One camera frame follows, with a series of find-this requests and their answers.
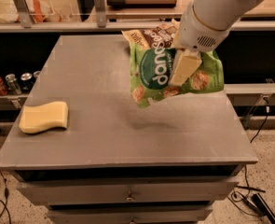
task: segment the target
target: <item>terrazzo floor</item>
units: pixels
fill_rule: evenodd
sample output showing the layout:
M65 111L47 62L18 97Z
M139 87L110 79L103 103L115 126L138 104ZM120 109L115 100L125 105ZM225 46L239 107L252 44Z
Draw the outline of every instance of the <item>terrazzo floor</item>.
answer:
M263 118L254 118L251 127L247 132L251 139L258 131ZM6 140L11 128L10 123L0 123L0 148ZM248 165L248 182L251 187L260 188L266 191L262 197L275 214L275 117L269 117L263 129L252 143L259 162L255 165ZM22 197L16 190L17 180L8 172L3 172L7 180L9 190L7 209L10 213L13 224L50 224L53 223L47 218L47 209L41 206L34 206L27 199ZM244 170L239 174L240 185L245 186ZM0 175L0 199L4 200L4 180ZM237 189L247 194L247 190ZM244 203L236 203L243 211L255 215ZM5 212L0 217L0 224L8 223L8 215ZM269 224L267 217L253 217L242 213L228 198L217 201L213 204L213 211L205 221L199 224Z

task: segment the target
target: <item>drawer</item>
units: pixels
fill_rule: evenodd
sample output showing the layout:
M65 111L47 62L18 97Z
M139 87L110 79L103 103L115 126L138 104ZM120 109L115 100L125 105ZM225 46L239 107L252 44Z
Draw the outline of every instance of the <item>drawer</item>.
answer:
M201 221L212 212L207 206L147 206L48 211L48 217L57 224L150 224L189 223Z
M233 177L113 178L19 183L35 205L147 203L224 200L237 184Z

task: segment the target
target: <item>cabinet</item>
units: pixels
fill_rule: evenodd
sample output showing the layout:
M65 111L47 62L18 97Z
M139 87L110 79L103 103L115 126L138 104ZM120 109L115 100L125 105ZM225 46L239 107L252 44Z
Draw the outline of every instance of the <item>cabinet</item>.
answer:
M0 170L55 223L204 220L257 162L224 92L139 109L128 46L122 35L62 35L25 104L65 101L68 128L28 135L17 118L0 151Z

